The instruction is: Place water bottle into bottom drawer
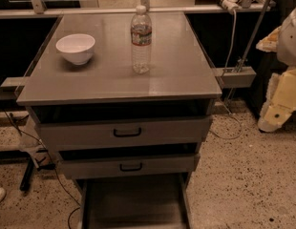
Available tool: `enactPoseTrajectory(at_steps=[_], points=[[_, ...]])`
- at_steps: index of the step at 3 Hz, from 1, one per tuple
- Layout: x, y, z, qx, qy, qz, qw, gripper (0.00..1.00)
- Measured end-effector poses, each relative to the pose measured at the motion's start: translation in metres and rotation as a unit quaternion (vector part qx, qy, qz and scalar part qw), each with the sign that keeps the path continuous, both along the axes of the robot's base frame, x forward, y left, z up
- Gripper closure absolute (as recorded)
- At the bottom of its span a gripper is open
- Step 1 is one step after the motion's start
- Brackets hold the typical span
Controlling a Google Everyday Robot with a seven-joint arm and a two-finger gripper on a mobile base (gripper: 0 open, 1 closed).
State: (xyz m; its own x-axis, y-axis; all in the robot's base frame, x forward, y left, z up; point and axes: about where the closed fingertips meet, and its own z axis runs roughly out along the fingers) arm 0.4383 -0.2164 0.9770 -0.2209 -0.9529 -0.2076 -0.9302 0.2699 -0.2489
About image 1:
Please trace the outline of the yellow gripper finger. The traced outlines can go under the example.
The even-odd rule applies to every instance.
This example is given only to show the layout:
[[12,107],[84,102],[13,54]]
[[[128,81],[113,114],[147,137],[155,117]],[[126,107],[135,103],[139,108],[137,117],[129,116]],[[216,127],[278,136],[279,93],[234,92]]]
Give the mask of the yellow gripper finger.
[[268,36],[260,40],[256,49],[262,52],[276,52],[280,27],[274,29]]
[[273,73],[269,79],[266,101],[261,109],[258,128],[263,132],[280,129],[296,111],[296,68]]

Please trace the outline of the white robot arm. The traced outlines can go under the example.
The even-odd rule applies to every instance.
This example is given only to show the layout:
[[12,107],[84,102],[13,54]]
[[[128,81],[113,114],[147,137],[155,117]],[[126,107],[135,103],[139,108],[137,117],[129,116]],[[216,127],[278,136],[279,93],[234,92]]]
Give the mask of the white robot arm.
[[260,112],[258,128],[270,133],[280,129],[296,111],[296,8],[256,48],[275,52],[277,59],[287,65],[283,73],[271,75]]

